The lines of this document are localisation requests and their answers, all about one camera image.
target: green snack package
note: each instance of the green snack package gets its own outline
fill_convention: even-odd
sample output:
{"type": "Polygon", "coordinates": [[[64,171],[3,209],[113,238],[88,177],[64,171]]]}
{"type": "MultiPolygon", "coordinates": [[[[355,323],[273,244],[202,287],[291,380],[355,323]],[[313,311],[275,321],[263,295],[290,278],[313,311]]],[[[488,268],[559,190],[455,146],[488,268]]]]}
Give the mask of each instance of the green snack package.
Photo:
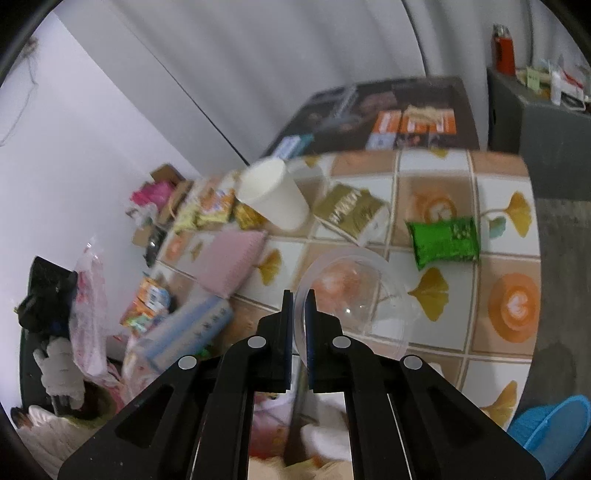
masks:
{"type": "Polygon", "coordinates": [[[419,270],[435,260],[474,261],[479,258],[480,245],[473,217],[437,223],[406,223],[419,270]]]}

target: metal screw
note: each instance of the metal screw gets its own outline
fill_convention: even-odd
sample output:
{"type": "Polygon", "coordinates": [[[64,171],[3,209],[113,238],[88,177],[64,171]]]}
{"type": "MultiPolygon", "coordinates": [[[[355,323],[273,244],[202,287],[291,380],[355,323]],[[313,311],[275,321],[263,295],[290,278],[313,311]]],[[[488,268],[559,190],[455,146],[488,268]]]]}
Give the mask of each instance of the metal screw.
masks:
{"type": "Polygon", "coordinates": [[[404,366],[410,370],[418,370],[423,366],[423,361],[414,355],[409,355],[404,359],[404,366]]]}
{"type": "Polygon", "coordinates": [[[351,340],[345,336],[338,336],[333,338],[333,345],[337,348],[349,348],[351,346],[351,340]]]}
{"type": "Polygon", "coordinates": [[[178,361],[178,367],[181,370],[191,370],[195,365],[197,365],[197,359],[191,355],[184,356],[178,361]]]}
{"type": "Polygon", "coordinates": [[[263,348],[266,344],[267,341],[265,338],[258,335],[248,339],[248,346],[250,348],[263,348]]]}

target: blue plastic basket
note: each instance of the blue plastic basket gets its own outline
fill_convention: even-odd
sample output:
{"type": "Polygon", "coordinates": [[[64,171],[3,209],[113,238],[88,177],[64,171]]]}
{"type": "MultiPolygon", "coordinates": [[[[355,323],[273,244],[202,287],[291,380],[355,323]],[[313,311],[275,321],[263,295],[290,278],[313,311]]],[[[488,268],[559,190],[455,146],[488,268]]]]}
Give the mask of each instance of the blue plastic basket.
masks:
{"type": "Polygon", "coordinates": [[[507,433],[544,467],[552,477],[585,435],[591,422],[591,403],[583,395],[557,405],[531,408],[515,419],[507,433]]]}

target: white paper cup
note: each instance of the white paper cup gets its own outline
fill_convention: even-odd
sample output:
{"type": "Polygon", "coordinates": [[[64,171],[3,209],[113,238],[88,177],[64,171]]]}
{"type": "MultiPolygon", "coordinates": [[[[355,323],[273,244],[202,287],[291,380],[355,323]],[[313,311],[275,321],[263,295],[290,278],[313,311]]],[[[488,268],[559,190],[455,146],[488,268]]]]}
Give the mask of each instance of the white paper cup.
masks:
{"type": "Polygon", "coordinates": [[[282,230],[304,225],[310,207],[280,158],[262,160],[241,176],[236,198],[282,230]]]}

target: red lighter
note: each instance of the red lighter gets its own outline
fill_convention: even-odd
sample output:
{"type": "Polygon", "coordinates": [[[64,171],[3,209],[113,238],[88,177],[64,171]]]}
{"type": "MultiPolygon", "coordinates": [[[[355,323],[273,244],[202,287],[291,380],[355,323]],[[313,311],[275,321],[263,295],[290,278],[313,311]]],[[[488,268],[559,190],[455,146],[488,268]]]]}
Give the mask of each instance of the red lighter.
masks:
{"type": "Polygon", "coordinates": [[[504,25],[494,26],[496,69],[505,75],[515,76],[515,54],[513,39],[509,28],[504,25]]]}

